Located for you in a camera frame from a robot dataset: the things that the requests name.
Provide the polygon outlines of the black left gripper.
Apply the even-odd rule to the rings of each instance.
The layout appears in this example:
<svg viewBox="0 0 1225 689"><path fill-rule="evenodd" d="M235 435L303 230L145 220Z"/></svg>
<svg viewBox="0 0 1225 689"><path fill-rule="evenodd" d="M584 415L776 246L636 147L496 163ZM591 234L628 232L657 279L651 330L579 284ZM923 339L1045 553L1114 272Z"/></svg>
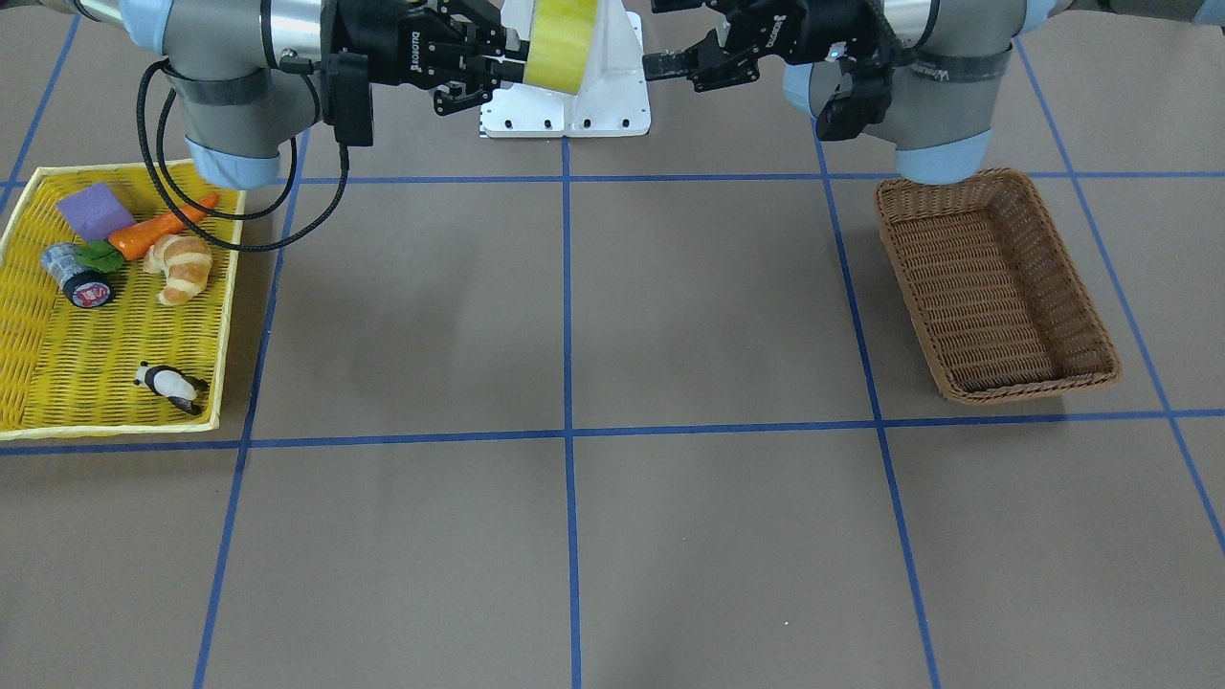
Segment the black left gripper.
<svg viewBox="0 0 1225 689"><path fill-rule="evenodd" d="M895 34L880 1L652 0L654 13L710 9L726 13L726 34L712 29L684 51L644 54L647 81L687 78L695 92L748 85L758 60L813 64L844 44L844 55L870 65L895 65Z"/></svg>

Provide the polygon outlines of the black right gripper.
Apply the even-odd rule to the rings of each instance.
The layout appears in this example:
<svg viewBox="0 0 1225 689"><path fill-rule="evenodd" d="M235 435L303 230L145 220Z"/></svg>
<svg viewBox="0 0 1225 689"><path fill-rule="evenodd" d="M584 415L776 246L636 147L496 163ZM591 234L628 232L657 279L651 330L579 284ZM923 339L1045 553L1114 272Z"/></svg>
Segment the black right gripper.
<svg viewBox="0 0 1225 689"><path fill-rule="evenodd" d="M372 85L432 89L432 109L478 108L507 85L523 83L526 58L441 56L445 47L506 49L501 9L491 1L323 1L323 66L364 64Z"/></svg>

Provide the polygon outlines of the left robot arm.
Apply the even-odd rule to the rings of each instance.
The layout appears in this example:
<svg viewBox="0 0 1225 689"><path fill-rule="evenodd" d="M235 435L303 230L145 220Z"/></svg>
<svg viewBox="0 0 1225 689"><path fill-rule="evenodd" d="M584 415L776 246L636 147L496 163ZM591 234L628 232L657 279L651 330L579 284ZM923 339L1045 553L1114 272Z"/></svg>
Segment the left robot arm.
<svg viewBox="0 0 1225 689"><path fill-rule="evenodd" d="M1068 11L1223 26L1220 1L713 1L722 23L685 51L643 56L648 81L703 93L785 63L788 101L823 143L861 135L894 146L907 180L949 185L989 148L1014 40Z"/></svg>

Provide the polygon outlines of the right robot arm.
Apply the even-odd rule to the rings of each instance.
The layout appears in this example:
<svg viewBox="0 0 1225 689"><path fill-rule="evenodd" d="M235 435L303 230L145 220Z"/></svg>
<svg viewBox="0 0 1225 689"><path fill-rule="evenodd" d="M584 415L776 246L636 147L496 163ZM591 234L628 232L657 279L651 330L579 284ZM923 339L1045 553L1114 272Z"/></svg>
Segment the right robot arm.
<svg viewBox="0 0 1225 689"><path fill-rule="evenodd" d="M48 1L119 28L165 61L197 173L254 190L281 145L315 123L337 143L372 145L372 87L434 94L448 115L521 83L529 40L489 1Z"/></svg>

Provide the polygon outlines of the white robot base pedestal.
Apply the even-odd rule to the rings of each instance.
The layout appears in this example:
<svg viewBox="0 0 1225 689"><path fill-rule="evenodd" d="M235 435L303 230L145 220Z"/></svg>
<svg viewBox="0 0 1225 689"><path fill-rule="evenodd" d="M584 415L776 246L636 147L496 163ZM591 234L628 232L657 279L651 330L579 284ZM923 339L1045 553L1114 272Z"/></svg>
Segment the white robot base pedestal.
<svg viewBox="0 0 1225 689"><path fill-rule="evenodd" d="M528 53L535 1L501 2L501 22ZM595 34L576 96L524 83L500 88L479 109L479 131L490 139L635 137L652 115L642 67L639 16L621 1L597 1Z"/></svg>

